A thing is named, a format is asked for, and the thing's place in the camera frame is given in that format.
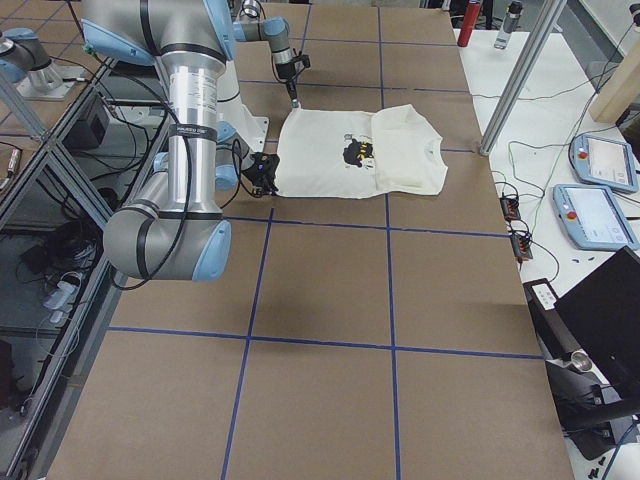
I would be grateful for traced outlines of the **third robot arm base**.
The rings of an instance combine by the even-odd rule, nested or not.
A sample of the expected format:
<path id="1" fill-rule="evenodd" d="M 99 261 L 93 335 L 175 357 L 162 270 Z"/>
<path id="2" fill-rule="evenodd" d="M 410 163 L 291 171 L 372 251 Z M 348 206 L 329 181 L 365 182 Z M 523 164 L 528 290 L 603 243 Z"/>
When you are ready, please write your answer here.
<path id="1" fill-rule="evenodd" d="M 85 76 L 82 66 L 57 64 L 29 28 L 1 32 L 1 72 L 25 99 L 46 101 L 64 100 Z"/>

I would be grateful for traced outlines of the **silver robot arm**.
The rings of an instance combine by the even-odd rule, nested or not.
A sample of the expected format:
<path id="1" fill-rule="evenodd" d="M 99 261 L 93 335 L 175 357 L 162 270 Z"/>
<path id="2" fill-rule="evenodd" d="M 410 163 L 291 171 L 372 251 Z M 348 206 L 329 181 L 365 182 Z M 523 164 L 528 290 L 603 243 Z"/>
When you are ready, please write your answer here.
<path id="1" fill-rule="evenodd" d="M 307 54 L 291 46 L 287 20 L 280 16 L 268 17 L 259 1 L 243 1 L 233 29 L 239 42 L 268 44 L 274 78 L 286 87 L 292 108 L 300 108 L 297 82 L 299 76 L 311 67 L 311 62 Z"/>
<path id="2" fill-rule="evenodd" d="M 142 281 L 218 279 L 232 228 L 216 191 L 247 179 L 256 194 L 271 193 L 277 168 L 259 151 L 267 120 L 241 100 L 236 46 L 266 42 L 293 88 L 287 22 L 233 17 L 223 1 L 87 1 L 81 24 L 94 52 L 156 69 L 168 115 L 168 148 L 158 169 L 104 229 L 108 260 Z"/>

